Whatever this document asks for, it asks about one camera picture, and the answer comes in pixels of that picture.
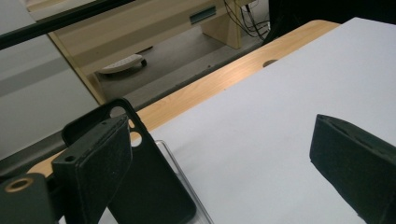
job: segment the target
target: wall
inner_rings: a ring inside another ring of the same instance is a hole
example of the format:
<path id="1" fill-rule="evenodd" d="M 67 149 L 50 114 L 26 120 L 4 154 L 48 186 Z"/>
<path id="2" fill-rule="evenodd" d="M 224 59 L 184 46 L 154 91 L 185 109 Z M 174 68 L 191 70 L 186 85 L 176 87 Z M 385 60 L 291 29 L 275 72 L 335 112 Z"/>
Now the wall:
<path id="1" fill-rule="evenodd" d="M 0 1 L 0 34 L 33 22 L 20 1 Z M 46 36 L 0 50 L 0 160 L 97 106 Z"/>

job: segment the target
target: white tabletop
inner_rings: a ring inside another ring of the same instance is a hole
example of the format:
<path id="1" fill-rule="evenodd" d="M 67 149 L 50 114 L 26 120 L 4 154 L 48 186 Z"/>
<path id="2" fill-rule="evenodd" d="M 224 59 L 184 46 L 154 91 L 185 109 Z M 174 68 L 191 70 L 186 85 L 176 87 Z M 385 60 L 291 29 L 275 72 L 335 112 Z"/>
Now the white tabletop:
<path id="1" fill-rule="evenodd" d="M 316 114 L 396 145 L 396 26 L 353 19 L 165 123 L 215 223 L 364 223 L 309 160 Z"/>

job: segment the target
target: wire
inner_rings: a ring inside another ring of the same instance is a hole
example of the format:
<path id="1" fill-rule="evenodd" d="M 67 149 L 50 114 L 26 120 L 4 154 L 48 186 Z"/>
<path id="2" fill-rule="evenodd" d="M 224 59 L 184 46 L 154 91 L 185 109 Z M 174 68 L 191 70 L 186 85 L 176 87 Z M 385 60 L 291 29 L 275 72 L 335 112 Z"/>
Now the wire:
<path id="1" fill-rule="evenodd" d="M 254 18 L 253 18 L 253 15 L 252 15 L 252 13 L 251 13 L 251 11 L 250 11 L 250 8 L 248 8 L 248 5 L 247 5 L 247 14 L 249 15 L 249 17 L 250 17 L 250 22 L 252 22 L 252 25 L 250 25 L 250 26 L 248 26 L 247 25 L 247 22 L 246 22 L 246 20 L 245 20 L 245 16 L 244 16 L 244 11 L 243 11 L 243 9 L 241 8 L 241 14 L 242 14 L 242 19 L 243 19 L 243 23 L 238 19 L 238 17 L 237 17 L 237 15 L 235 14 L 235 12 L 233 12 L 233 10 L 231 9 L 231 7 L 230 7 L 230 5 L 228 4 L 228 2 L 226 1 L 226 0 L 223 0 L 223 2 L 224 2 L 224 6 L 225 6 L 225 8 L 226 8 L 226 10 L 227 10 L 227 14 L 228 14 L 228 16 L 230 17 L 230 19 L 237 25 L 237 26 L 239 26 L 245 33 L 247 33 L 249 36 L 251 36 L 251 37 L 259 37 L 261 40 L 263 40 L 263 35 L 264 34 L 266 34 L 267 32 L 268 32 L 268 30 L 266 30 L 265 32 L 262 32 L 262 33 L 260 33 L 260 29 L 262 29 L 262 28 L 264 28 L 266 25 L 268 25 L 268 24 L 266 24 L 265 26 L 263 26 L 263 27 L 261 27 L 261 28 L 258 28 L 257 26 L 259 25 L 259 24 L 263 24 L 263 23 L 266 23 L 267 21 L 261 21 L 261 22 L 259 22 L 259 23 L 257 23 L 256 24 L 256 22 L 254 21 Z"/>
<path id="2" fill-rule="evenodd" d="M 259 38 L 260 38 L 262 41 L 264 41 L 265 38 L 262 36 L 262 34 L 260 34 L 260 31 L 259 31 L 259 29 L 257 28 L 257 25 L 256 25 L 256 22 L 254 21 L 253 15 L 252 15 L 251 12 L 250 12 L 250 7 L 249 7 L 249 5 L 245 5 L 245 8 L 247 9 L 247 14 L 248 14 L 248 16 L 250 17 L 250 21 L 253 23 L 254 30 L 256 31 L 256 33 L 257 33 L 257 35 L 259 36 Z"/>

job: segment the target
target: black holder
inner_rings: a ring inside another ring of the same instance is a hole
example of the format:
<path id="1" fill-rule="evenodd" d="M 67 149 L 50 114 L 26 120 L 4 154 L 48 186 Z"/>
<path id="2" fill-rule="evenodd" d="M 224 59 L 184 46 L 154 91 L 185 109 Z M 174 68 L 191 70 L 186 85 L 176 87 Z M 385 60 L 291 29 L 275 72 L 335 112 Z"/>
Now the black holder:
<path id="1" fill-rule="evenodd" d="M 132 147 L 131 134 L 141 140 Z M 63 215 L 68 223 L 97 223 L 106 207 L 119 223 L 186 223 L 194 217 L 194 201 L 128 101 L 114 100 L 69 123 L 63 139 L 68 149 L 52 162 L 52 176 L 21 175 L 1 185 L 14 189 L 0 194 L 1 223 L 54 223 Z M 23 181 L 27 177 L 33 181 Z M 9 213 L 5 207 L 16 201 L 29 205 L 12 206 Z"/>
<path id="2" fill-rule="evenodd" d="M 310 158 L 367 223 L 396 223 L 396 147 L 341 119 L 318 115 Z"/>

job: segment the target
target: screw hole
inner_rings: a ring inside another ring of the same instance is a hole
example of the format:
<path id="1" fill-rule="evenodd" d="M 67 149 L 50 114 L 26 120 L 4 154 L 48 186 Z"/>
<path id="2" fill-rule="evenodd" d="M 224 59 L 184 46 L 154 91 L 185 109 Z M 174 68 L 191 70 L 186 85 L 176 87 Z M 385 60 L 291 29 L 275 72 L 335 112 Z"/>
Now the screw hole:
<path id="1" fill-rule="evenodd" d="M 142 136 L 140 133 L 131 132 L 131 147 L 138 147 L 142 143 Z"/>

